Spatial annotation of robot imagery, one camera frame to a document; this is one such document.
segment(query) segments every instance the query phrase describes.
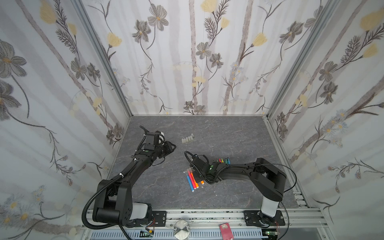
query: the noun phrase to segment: flower center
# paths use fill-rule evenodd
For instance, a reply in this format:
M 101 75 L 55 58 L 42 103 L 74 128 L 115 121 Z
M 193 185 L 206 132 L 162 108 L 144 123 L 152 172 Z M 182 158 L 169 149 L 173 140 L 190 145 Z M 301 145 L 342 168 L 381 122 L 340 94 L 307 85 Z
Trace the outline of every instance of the flower center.
M 9 58 L 3 58 L 3 62 L 11 63 L 11 60 Z
M 21 220 L 25 220 L 28 218 L 28 214 L 23 214 L 20 218 L 21 218 Z

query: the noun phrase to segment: gray marble tabletop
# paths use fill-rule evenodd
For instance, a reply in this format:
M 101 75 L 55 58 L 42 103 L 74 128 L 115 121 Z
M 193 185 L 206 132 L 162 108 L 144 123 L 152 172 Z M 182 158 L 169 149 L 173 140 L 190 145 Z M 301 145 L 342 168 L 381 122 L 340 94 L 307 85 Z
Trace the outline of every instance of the gray marble tabletop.
M 200 185 L 192 192 L 183 173 L 189 163 L 184 151 L 205 154 L 210 161 L 229 157 L 231 164 L 254 162 L 262 157 L 281 163 L 261 117 L 251 116 L 134 116 L 112 167 L 110 177 L 132 160 L 143 130 L 162 131 L 166 140 L 177 146 L 165 161 L 147 169 L 132 188 L 136 202 L 151 203 L 153 208 L 242 208 L 260 207 L 262 195 L 250 181 L 225 180 Z M 194 134 L 194 141 L 181 139 Z M 284 194 L 285 207 L 298 207 L 291 191 Z

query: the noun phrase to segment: floral wallpaper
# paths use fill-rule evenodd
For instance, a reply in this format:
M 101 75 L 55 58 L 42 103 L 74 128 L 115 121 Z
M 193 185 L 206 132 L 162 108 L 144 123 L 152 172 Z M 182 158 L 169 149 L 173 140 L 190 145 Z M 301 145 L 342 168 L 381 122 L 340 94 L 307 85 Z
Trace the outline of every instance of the floral wallpaper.
M 134 114 L 267 114 L 326 1 L 82 0 Z
M 384 4 L 343 0 L 270 116 L 339 240 L 382 235 L 383 65 Z
M 129 118 L 69 1 L 0 3 L 0 231 L 80 239 Z

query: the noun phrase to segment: wallpaper panel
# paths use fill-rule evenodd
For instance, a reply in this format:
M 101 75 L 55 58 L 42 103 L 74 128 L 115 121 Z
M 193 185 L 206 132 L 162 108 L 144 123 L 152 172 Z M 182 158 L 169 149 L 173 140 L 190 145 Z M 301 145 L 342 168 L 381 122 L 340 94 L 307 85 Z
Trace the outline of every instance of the wallpaper panel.
M 383 2 L 342 1 L 270 119 L 339 240 L 383 233 L 383 66 Z
M 128 118 L 69 1 L 0 4 L 0 232 L 79 239 Z
M 83 3 L 134 114 L 266 114 L 326 1 Z

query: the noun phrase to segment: marker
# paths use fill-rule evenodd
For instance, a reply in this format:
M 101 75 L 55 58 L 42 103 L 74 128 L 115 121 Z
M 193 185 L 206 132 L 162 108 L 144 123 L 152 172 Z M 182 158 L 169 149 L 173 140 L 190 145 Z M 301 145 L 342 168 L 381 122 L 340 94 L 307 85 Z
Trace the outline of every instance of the marker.
M 195 181 L 193 180 L 191 173 L 190 173 L 189 171 L 187 171 L 187 172 L 188 172 L 190 181 L 191 181 L 191 183 L 192 183 L 193 189 L 196 189 L 197 187 L 196 187 L 196 185 L 195 185 Z
M 188 179 L 188 183 L 189 183 L 189 186 L 191 187 L 192 192 L 194 192 L 195 190 L 193 189 L 192 182 L 191 182 L 191 179 L 189 179 L 188 174 L 187 174 L 187 179 Z
M 192 175 L 192 179 L 193 179 L 193 181 L 195 182 L 196 188 L 199 188 L 199 185 L 197 184 L 197 182 L 196 182 L 196 180 L 195 180 L 195 177 L 193 176 L 192 171 L 191 171 L 191 175 Z

